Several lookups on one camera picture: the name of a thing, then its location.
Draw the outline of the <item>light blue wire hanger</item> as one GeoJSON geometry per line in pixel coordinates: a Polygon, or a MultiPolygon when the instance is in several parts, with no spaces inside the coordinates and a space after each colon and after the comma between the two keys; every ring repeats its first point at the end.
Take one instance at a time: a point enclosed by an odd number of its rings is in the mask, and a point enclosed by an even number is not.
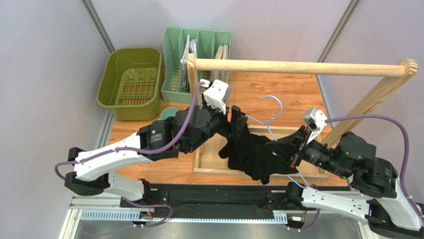
{"type": "MultiPolygon", "coordinates": [[[[248,114],[245,114],[245,116],[247,118],[249,118],[250,120],[253,120],[253,121],[255,121],[255,122],[257,122],[257,123],[259,123],[261,125],[265,125],[266,128],[267,128],[267,130],[268,130],[268,132],[271,134],[272,138],[274,139],[274,141],[276,141],[277,138],[274,135],[274,133],[272,132],[272,130],[270,129],[270,124],[283,111],[283,108],[284,107],[283,107],[282,102],[276,96],[274,96],[274,95],[263,96],[260,100],[262,101],[262,100],[267,99],[267,98],[274,99],[278,103],[278,105],[279,105],[279,110],[273,116],[271,116],[266,121],[260,121],[260,120],[255,119],[254,117],[252,117],[252,116],[250,116],[248,114]]],[[[294,182],[296,185],[300,186],[302,189],[306,189],[306,188],[308,188],[310,186],[309,183],[307,182],[307,180],[304,178],[304,176],[302,174],[300,174],[300,178],[302,179],[302,181],[304,182],[304,184],[299,183],[298,181],[296,181],[293,177],[291,177],[289,175],[286,175],[286,177],[288,179],[290,179],[292,182],[294,182]]]]}

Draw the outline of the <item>black tank top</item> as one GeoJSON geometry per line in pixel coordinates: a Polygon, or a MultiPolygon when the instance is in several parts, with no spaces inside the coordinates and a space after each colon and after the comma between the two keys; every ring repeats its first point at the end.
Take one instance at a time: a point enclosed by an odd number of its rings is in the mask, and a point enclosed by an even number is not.
{"type": "Polygon", "coordinates": [[[266,136],[251,134],[248,125],[244,125],[240,136],[237,139],[228,137],[218,154],[222,159],[228,158],[229,169],[242,171],[263,185],[269,183],[272,174],[297,174],[296,168],[291,168],[265,147],[269,140],[266,136]]]}

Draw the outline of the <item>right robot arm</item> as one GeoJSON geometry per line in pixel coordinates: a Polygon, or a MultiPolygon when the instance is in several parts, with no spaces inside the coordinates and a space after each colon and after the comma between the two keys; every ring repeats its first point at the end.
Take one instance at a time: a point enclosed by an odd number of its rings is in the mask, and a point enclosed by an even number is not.
{"type": "Polygon", "coordinates": [[[294,134],[265,146],[291,168],[305,161],[342,179],[351,178],[350,187],[361,194],[360,198],[347,198],[290,183],[283,198],[289,207],[338,213],[391,239],[423,238],[422,204],[408,202],[396,169],[378,158],[376,147],[363,138],[347,132],[331,148],[314,140],[311,129],[302,126],[294,134]]]}

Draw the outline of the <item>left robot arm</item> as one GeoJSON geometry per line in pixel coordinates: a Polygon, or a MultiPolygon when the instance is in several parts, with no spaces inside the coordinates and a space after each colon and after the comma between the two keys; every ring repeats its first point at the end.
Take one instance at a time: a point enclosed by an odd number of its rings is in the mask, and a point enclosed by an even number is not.
{"type": "Polygon", "coordinates": [[[64,176],[64,185],[80,196],[106,192],[131,201],[148,198],[148,183],[144,179],[131,180],[118,175],[116,170],[192,153],[215,134],[237,138],[247,120],[237,106],[224,111],[195,106],[157,120],[104,148],[93,151],[71,148],[68,162],[74,170],[64,176]]]}

